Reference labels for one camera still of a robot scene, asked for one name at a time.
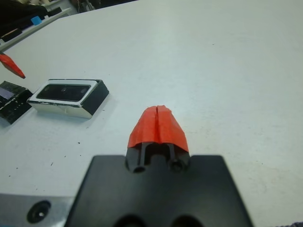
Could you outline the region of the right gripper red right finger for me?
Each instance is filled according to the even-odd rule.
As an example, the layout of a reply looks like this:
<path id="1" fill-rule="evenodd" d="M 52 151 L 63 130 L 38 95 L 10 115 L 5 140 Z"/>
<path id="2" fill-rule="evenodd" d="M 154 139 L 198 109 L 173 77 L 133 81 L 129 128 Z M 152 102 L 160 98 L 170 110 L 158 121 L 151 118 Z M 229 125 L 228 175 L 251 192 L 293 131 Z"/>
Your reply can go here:
<path id="1" fill-rule="evenodd" d="M 182 172 L 187 168 L 190 159 L 185 133 L 166 106 L 157 106 L 157 116 L 160 144 L 169 148 L 169 168 L 173 172 Z"/>

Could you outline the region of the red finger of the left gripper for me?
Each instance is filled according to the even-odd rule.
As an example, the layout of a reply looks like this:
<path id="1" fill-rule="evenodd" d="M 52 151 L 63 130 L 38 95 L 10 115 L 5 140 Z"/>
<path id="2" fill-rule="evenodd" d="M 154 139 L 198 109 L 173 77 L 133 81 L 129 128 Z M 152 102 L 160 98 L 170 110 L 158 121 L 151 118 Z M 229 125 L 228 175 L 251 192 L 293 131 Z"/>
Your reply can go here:
<path id="1" fill-rule="evenodd" d="M 2 52 L 0 53 L 0 62 L 6 69 L 11 71 L 15 75 L 19 76 L 22 79 L 26 78 L 22 70 L 17 66 L 17 64 L 9 56 Z"/>

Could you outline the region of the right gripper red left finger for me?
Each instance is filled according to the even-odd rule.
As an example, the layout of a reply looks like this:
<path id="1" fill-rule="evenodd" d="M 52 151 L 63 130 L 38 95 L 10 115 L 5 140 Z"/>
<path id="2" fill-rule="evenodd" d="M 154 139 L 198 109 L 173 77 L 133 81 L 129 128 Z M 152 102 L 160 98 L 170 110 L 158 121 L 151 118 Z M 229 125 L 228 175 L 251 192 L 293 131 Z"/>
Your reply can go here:
<path id="1" fill-rule="evenodd" d="M 157 141 L 156 117 L 157 107 L 148 107 L 130 134 L 125 158 L 127 168 L 132 173 L 140 173 L 145 170 L 146 148 Z"/>

